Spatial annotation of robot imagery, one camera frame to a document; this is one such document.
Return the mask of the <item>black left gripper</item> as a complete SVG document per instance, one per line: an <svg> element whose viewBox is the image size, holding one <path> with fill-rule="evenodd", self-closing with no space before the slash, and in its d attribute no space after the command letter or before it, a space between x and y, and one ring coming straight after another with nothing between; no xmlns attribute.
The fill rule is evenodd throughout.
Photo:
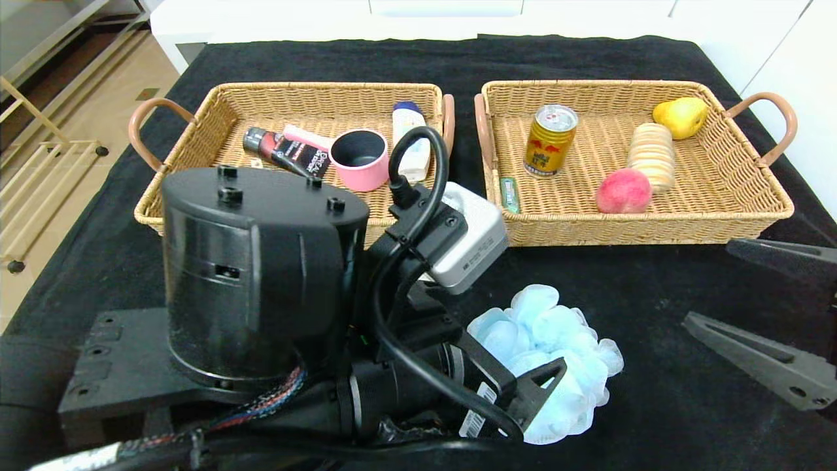
<svg viewBox="0 0 837 471"><path fill-rule="evenodd" d="M464 329L451 330L442 339L433 347L449 355L447 373L410 349L391 329L386 331L386 351L437 393L463 408L465 433L475 431L476 417L480 417L485 420L481 429L484 435L500 436L499 432L488 432L488 425L493 425L506 438L517 441L519 427L521 432L529 429L568 370L565 358L559 357L515 381Z"/></svg>

